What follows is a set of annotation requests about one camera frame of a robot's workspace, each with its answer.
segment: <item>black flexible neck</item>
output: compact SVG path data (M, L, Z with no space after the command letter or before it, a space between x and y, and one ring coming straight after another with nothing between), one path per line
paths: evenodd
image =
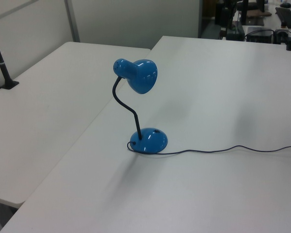
M123 102L121 102L121 101L118 99L117 95L116 95L116 87L117 87L117 85L118 85L118 83L120 82L121 79L122 79L122 77L120 77L120 76L118 76L118 78L116 79L116 82L115 82L115 84L114 84L114 86L113 86L113 90L112 90L112 92L113 92L113 96L114 96L115 100L116 100L116 101L117 101L121 106L123 106L125 109L129 110L130 112L132 112L132 113L134 114L134 116L135 116L135 121L136 121L136 126L137 126L137 135L138 135L138 137L139 137L139 140L141 140L141 139L142 139L142 135L141 135L141 129L140 129L140 124L139 124L139 119L138 119L138 117L137 117L137 113L136 113L135 110L133 110L131 107L129 107L129 106L127 106L126 104L124 104Z

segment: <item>blue desk lamp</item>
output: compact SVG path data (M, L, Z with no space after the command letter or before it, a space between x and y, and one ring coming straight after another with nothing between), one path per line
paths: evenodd
M133 63L125 59L118 59L113 65L113 70L118 75L113 86L113 96L121 106L128 109L135 116L137 132L130 138L131 148L148 154L162 151L168 143L165 133L155 128L140 129L137 113L121 102L116 95L116 87L121 79L126 79L131 88L139 94L145 94L150 91L157 79L156 64L146 59Z

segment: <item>power cord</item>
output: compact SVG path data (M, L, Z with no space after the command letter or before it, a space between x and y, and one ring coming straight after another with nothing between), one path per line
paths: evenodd
M185 152L219 153L219 152L228 151L228 150L231 150L231 149L234 149L234 148L237 148L237 147L245 148L247 150L252 150L252 151L255 151L255 152L262 152L262 153L276 152L276 151L284 150L284 149L287 149L287 148L291 148L291 146L288 146L288 147L283 147L283 148L280 148L280 149L277 149L277 150L256 150L256 149L252 149L252 148L245 147L245 146L242 146L242 145L236 145L236 146L233 146L231 148L223 149L223 150L182 150L182 151L171 152L171 153L146 153L146 152L143 152L143 151L137 151L137 150L134 150L134 149L130 148L129 147L129 144L131 144L131 143L133 145L135 145L136 142L131 142L130 141L130 142L127 143L128 150L130 150L132 152L136 152L136 153L139 153L139 154L145 154L145 155L170 155L170 156L174 156L174 155L181 154L181 153L185 153Z
M291 34L291 32L290 32L289 30L284 30L284 29L277 29L275 32L277 32L277 31L281 31L281 32L287 32L287 33L290 33L290 34Z

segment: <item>white table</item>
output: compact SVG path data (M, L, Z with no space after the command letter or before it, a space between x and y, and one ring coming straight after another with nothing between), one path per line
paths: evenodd
M164 152L291 145L284 46L163 37L147 58L153 89L118 97L167 134ZM1 233L291 233L291 149L144 158L126 148L134 132L112 99Z
M265 11L272 13L272 15L263 18L264 26L245 26L245 25L243 25L243 29L244 29L245 34L248 33L248 27L264 27L264 28L270 28L272 30L281 29L281 21L280 21L278 15L276 14L276 9L275 9L276 7L280 7L280 5L276 4L275 0L269 0L269 3L265 5ZM237 21L237 19L238 19L238 11L235 13L233 20Z
M150 50L66 43L0 90L0 202L19 207L112 98L113 62Z

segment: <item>blue lamp base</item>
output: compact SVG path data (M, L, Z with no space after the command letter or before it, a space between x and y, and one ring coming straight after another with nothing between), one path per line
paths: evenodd
M135 144L130 143L131 148L135 151L155 154L162 151L168 143L165 133L155 128L141 129L141 135L141 140L139 140L137 132L130 138L131 142L136 142Z

